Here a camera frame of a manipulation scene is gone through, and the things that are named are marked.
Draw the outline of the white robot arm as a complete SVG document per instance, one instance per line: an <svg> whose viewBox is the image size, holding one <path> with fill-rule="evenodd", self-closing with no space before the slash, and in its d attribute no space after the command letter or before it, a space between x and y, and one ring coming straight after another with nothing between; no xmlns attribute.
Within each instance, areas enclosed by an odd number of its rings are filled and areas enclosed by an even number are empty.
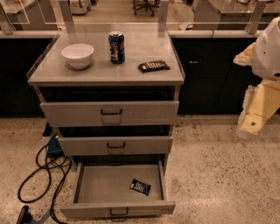
<svg viewBox="0 0 280 224"><path fill-rule="evenodd" d="M249 138L257 135L280 109L280 17L274 18L257 40L234 57L234 63L251 66L262 78L245 91L236 133Z"/></svg>

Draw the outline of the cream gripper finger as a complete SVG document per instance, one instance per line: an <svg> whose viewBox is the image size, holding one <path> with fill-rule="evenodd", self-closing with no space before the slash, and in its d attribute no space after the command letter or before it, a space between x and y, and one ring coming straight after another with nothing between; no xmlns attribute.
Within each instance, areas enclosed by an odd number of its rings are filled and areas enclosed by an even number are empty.
<svg viewBox="0 0 280 224"><path fill-rule="evenodd" d="M238 137L245 139L256 136L265 123L266 121L262 116L241 113L237 123L236 134Z"/></svg>
<svg viewBox="0 0 280 224"><path fill-rule="evenodd" d="M255 44L252 43L245 50L237 54L234 57L233 62L236 65L240 65L240 66L251 66L254 46Z"/></svg>

